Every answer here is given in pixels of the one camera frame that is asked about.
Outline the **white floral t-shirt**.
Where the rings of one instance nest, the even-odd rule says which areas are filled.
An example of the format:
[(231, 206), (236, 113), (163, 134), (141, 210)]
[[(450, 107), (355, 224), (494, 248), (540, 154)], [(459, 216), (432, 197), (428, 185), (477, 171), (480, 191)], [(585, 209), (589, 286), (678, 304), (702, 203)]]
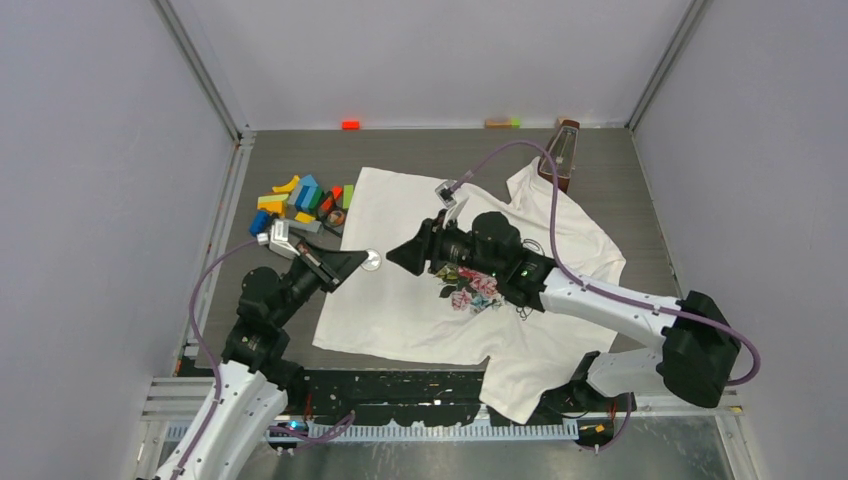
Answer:
[[(439, 180), (365, 167), (355, 185), (341, 246), (386, 254), (411, 239), (440, 208)], [(566, 195), (554, 195), (534, 164), (506, 182), (501, 201), (466, 184), (461, 229), (484, 212), (504, 214), (545, 253), (557, 251), (574, 272), (618, 283), (626, 261), (613, 240)], [(522, 318), (493, 279), (449, 265), (414, 276), (390, 261), (359, 272), (330, 294), (316, 347), (391, 360), (486, 367), (480, 400), (525, 423), (543, 392), (564, 385), (583, 356), (607, 349), (613, 331), (573, 316), (533, 312)]]

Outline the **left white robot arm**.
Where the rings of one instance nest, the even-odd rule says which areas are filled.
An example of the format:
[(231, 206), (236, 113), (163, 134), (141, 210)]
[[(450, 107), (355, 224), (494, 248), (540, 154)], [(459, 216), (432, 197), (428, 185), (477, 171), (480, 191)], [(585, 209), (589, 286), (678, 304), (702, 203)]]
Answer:
[(242, 280), (214, 382), (185, 436), (157, 469), (157, 479), (235, 479), (276, 417), (298, 412), (307, 398), (303, 368), (284, 359), (285, 324), (318, 291), (332, 293), (371, 255), (334, 251), (305, 241), (287, 272), (270, 267)]

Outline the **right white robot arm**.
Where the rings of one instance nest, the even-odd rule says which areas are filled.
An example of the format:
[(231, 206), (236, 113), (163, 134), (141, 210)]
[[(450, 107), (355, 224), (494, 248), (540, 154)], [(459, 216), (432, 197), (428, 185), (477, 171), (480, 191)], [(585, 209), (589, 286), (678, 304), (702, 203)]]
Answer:
[(566, 384), (584, 410), (654, 390), (715, 408), (730, 384), (741, 342), (711, 297), (695, 291), (684, 299), (654, 296), (566, 273), (524, 246), (500, 213), (478, 215), (468, 232), (442, 215), (426, 219), (387, 258), (415, 276), (447, 264), (464, 267), (493, 279), (498, 293), (518, 307), (573, 316), (639, 342), (639, 350), (584, 355)]

